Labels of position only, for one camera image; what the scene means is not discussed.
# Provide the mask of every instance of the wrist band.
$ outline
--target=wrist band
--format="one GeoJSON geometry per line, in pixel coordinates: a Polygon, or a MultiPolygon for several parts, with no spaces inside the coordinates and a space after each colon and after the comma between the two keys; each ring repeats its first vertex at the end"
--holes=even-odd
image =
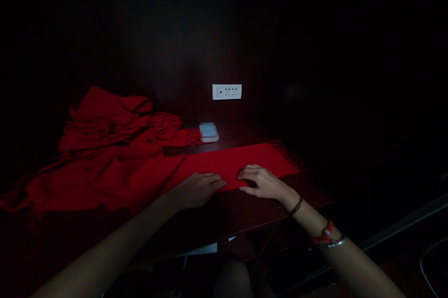
{"type": "Polygon", "coordinates": [[[300,206],[302,205],[302,201],[303,201],[303,197],[300,196],[299,203],[297,205],[295,205],[295,207],[291,210],[291,212],[289,212],[290,216],[293,216],[295,214],[295,212],[297,212],[299,210],[300,206]]]}
{"type": "Polygon", "coordinates": [[[314,246],[317,248],[320,248],[320,249],[336,248],[337,246],[340,246],[341,244],[343,244],[346,239],[347,239],[347,236],[342,235],[341,239],[339,241],[333,240],[332,243],[326,243],[326,244],[315,243],[314,246]]]}
{"type": "Polygon", "coordinates": [[[341,239],[339,241],[330,237],[331,232],[333,231],[333,227],[334,227],[333,221],[329,220],[327,227],[322,231],[322,235],[320,235],[319,237],[310,238],[309,241],[315,247],[318,247],[321,249],[335,248],[335,247],[343,244],[345,239],[347,238],[344,234],[341,236],[341,239]]]}

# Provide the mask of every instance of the wooden table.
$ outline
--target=wooden table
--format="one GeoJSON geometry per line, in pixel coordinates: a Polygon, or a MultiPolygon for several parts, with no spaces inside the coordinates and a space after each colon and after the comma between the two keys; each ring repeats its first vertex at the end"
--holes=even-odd
{"type": "MultiPolygon", "coordinates": [[[[274,136],[256,125],[217,126],[220,141],[202,146],[165,148],[167,156],[223,150],[268,142],[274,136]]],[[[281,178],[315,207],[332,200],[312,181],[310,171],[281,178]]],[[[26,210],[3,215],[0,286],[5,297],[27,297],[88,248],[129,220],[128,211],[104,207],[78,212],[46,213],[29,229],[26,210]]],[[[239,190],[218,193],[202,208],[185,210],[166,223],[133,263],[189,251],[218,239],[254,231],[287,218],[281,206],[239,190]]]]}

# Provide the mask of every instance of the silver bracelet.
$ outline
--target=silver bracelet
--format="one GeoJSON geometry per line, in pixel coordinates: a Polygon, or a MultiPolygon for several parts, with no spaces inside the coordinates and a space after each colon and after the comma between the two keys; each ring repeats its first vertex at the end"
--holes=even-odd
{"type": "Polygon", "coordinates": [[[339,241],[337,241],[337,242],[328,243],[328,244],[318,244],[318,243],[315,243],[314,246],[318,247],[320,249],[336,248],[337,246],[340,246],[341,244],[343,244],[346,239],[347,239],[347,236],[342,235],[341,239],[339,241]]]}

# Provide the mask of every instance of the white outlet plate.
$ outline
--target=white outlet plate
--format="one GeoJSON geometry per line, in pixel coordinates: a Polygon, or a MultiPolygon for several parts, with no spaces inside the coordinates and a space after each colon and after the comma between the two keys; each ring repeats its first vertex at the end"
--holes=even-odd
{"type": "Polygon", "coordinates": [[[216,84],[212,88],[213,100],[233,100],[241,98],[243,85],[216,84]]]}

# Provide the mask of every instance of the cable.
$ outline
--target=cable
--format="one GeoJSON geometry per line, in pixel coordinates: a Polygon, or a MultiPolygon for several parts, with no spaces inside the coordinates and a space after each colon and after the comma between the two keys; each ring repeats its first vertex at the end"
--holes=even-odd
{"type": "Polygon", "coordinates": [[[426,277],[425,271],[423,270],[423,257],[425,257],[425,255],[430,252],[432,249],[434,249],[435,247],[437,247],[438,245],[440,245],[441,243],[444,243],[446,240],[448,240],[448,236],[445,237],[444,239],[440,240],[439,242],[437,242],[436,244],[433,244],[431,247],[429,247],[424,253],[423,255],[420,257],[420,269],[421,269],[421,273],[423,274],[423,277],[426,279],[426,282],[428,283],[429,287],[431,288],[433,294],[439,298],[439,296],[437,295],[437,293],[435,293],[431,283],[428,280],[428,277],[426,277]]]}

